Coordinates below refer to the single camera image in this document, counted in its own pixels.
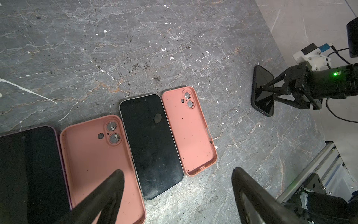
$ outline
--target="marble tabletop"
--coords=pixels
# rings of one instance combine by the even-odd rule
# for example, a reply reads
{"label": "marble tabletop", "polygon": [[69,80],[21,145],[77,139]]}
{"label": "marble tabletop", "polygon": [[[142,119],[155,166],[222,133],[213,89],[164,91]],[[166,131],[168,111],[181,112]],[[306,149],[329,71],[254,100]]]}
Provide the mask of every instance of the marble tabletop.
{"label": "marble tabletop", "polygon": [[146,223],[239,223],[231,173],[277,197],[323,148],[308,111],[250,105],[253,67],[287,68],[254,0],[17,0],[0,6],[0,132],[65,127],[189,85],[218,161],[146,201]]}

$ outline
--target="beige tile floor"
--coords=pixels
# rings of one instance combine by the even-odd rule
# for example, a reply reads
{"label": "beige tile floor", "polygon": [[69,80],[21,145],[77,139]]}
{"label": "beige tile floor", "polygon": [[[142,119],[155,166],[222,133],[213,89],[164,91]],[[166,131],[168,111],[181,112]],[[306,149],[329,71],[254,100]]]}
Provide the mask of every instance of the beige tile floor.
{"label": "beige tile floor", "polygon": [[[256,0],[263,17],[288,66],[296,65],[292,55],[311,43],[333,43],[337,49],[348,47],[346,24],[358,16],[358,0]],[[341,55],[350,63],[348,51]],[[332,67],[345,63],[331,56]],[[358,121],[358,96],[329,100],[340,117]],[[334,141],[351,175],[358,180],[358,124],[341,121],[327,110],[310,110],[325,140]]]}

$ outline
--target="pink phone case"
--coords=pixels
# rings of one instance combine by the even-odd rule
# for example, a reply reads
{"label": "pink phone case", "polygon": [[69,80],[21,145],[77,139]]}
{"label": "pink phone case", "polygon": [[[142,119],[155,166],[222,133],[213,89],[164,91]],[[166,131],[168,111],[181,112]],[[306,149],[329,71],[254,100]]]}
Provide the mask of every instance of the pink phone case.
{"label": "pink phone case", "polygon": [[217,160],[196,92],[190,86],[183,87],[164,92],[162,99],[184,172],[195,176]]}
{"label": "pink phone case", "polygon": [[[110,137],[118,139],[118,136],[117,143],[110,142]],[[118,116],[108,115],[69,126],[61,132],[60,143],[73,208],[110,174],[121,169],[125,184],[116,223],[144,223],[144,201]]]}

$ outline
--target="black cylinder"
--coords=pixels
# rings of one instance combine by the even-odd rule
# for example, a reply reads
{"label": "black cylinder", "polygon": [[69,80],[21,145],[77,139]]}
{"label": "black cylinder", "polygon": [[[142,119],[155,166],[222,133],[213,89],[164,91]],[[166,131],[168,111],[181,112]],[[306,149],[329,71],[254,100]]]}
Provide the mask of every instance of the black cylinder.
{"label": "black cylinder", "polygon": [[347,36],[349,56],[358,57],[358,18],[353,19],[347,24]]}
{"label": "black cylinder", "polygon": [[314,99],[332,97],[344,99],[358,95],[358,63],[319,72],[308,76],[311,96]]}

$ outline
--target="gray marble surface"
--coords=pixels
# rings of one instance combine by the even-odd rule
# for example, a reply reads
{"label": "gray marble surface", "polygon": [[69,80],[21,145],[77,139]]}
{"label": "gray marble surface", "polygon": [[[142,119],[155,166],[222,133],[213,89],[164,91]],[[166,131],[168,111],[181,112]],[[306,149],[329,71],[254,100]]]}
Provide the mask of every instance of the gray marble surface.
{"label": "gray marble surface", "polygon": [[218,161],[146,201],[146,223],[239,223],[234,167],[277,197],[324,146],[308,111],[276,103],[267,118],[250,106],[253,66],[286,68],[254,0],[1,4],[1,133],[60,132],[118,115],[129,96],[196,89]]}

